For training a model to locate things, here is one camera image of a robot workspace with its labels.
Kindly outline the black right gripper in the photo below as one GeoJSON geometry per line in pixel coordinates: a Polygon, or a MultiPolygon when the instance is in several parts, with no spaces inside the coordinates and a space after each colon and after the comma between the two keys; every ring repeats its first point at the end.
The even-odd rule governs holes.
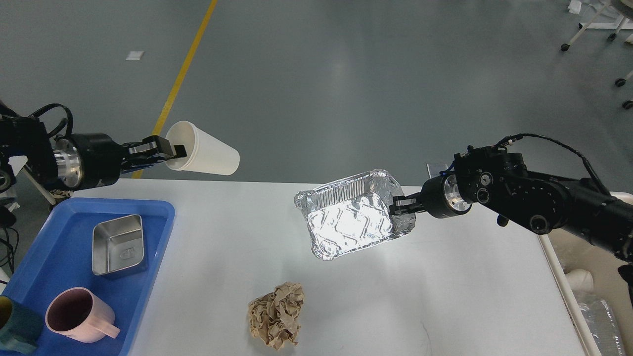
{"type": "Polygon", "coordinates": [[[436,176],[421,187],[421,194],[393,197],[391,216],[427,212],[438,219],[463,216],[470,212],[472,204],[459,193],[454,174],[436,176]]]}

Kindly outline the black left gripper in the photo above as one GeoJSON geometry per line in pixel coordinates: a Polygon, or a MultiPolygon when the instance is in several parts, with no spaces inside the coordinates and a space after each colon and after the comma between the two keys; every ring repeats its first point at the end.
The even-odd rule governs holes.
{"type": "Polygon", "coordinates": [[[104,133],[73,133],[59,138],[53,153],[57,179],[69,191],[113,185],[121,173],[141,171],[187,156],[184,145],[171,146],[158,135],[120,145],[104,133]]]}

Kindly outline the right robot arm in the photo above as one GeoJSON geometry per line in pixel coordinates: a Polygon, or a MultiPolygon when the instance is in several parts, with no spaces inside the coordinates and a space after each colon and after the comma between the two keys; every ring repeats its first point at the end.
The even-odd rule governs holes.
{"type": "Polygon", "coordinates": [[[497,214],[497,224],[509,222],[538,235],[560,228],[610,252],[623,266],[620,277],[632,288],[633,208],[611,194],[588,159],[559,140],[550,142],[577,155],[587,178],[574,179],[527,169],[520,153],[509,145],[533,133],[519,133],[499,142],[454,155],[445,171],[427,180],[420,192],[396,196],[389,207],[391,216],[427,212],[444,219],[463,216],[473,204],[497,214]]]}

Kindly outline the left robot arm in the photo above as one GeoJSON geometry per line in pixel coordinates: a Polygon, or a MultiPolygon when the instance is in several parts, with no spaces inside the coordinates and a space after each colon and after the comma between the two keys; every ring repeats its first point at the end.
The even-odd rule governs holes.
{"type": "Polygon", "coordinates": [[[46,191],[83,191],[115,184],[121,175],[188,157],[192,150],[151,135],[140,142],[116,143],[104,133],[73,131],[73,115],[52,103],[22,116],[1,106],[1,191],[16,184],[9,163],[25,156],[25,169],[46,191]]]}

